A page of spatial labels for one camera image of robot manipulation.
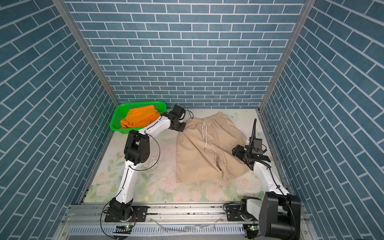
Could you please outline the beige drawstring shorts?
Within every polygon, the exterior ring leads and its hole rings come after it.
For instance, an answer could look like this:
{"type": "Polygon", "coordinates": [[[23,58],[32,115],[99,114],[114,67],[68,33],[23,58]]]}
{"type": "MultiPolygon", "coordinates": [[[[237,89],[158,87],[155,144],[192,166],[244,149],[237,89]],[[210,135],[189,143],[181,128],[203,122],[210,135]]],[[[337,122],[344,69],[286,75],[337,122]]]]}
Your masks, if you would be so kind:
{"type": "Polygon", "coordinates": [[[246,142],[244,134],[221,112],[187,121],[177,136],[177,182],[228,181],[246,174],[249,167],[232,154],[233,148],[246,142]]]}

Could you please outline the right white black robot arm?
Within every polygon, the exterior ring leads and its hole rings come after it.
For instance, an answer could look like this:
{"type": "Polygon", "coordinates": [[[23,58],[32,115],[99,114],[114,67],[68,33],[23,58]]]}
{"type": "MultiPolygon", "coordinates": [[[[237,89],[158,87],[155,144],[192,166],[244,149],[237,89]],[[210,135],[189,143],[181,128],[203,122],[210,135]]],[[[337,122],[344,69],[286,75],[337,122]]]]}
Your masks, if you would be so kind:
{"type": "Polygon", "coordinates": [[[273,173],[269,157],[263,155],[263,151],[256,152],[250,145],[237,145],[232,155],[258,175],[265,190],[261,200],[244,197],[241,200],[241,214],[246,219],[257,220],[258,232],[263,237],[298,240],[301,231],[301,200],[290,194],[273,173]]]}

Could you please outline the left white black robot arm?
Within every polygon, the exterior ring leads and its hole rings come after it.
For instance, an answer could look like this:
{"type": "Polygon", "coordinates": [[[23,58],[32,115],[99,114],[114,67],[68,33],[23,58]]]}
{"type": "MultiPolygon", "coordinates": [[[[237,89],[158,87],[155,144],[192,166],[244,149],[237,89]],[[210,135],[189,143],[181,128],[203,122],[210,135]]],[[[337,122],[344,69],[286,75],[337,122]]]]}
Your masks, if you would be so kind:
{"type": "Polygon", "coordinates": [[[186,110],[175,105],[170,112],[162,113],[158,119],[138,131],[131,130],[128,134],[124,148],[125,168],[118,193],[108,202],[108,208],[104,210],[109,217],[117,222],[127,222],[134,216],[132,202],[135,183],[139,172],[144,172],[145,162],[150,157],[150,143],[155,136],[166,129],[183,132],[186,123],[183,122],[186,110]]]}

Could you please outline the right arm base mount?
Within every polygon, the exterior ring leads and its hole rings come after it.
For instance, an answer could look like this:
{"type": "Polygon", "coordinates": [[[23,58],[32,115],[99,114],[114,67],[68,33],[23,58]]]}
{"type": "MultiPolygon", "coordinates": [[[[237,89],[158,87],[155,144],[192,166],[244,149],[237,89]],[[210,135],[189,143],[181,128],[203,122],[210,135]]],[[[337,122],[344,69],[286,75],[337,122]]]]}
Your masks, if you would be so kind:
{"type": "Polygon", "coordinates": [[[238,203],[226,203],[223,205],[223,210],[226,214],[228,222],[256,222],[257,218],[246,213],[241,209],[240,204],[238,203]]]}

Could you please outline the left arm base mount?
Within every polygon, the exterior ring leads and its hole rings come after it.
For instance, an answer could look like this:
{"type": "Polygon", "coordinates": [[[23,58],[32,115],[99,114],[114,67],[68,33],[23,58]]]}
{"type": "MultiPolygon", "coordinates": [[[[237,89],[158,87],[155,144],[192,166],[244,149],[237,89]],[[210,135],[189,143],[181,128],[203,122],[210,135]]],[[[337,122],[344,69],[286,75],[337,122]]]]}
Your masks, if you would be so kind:
{"type": "Polygon", "coordinates": [[[110,209],[103,210],[103,213],[106,214],[106,223],[140,223],[145,222],[148,209],[148,206],[130,206],[123,210],[122,215],[110,209]]]}

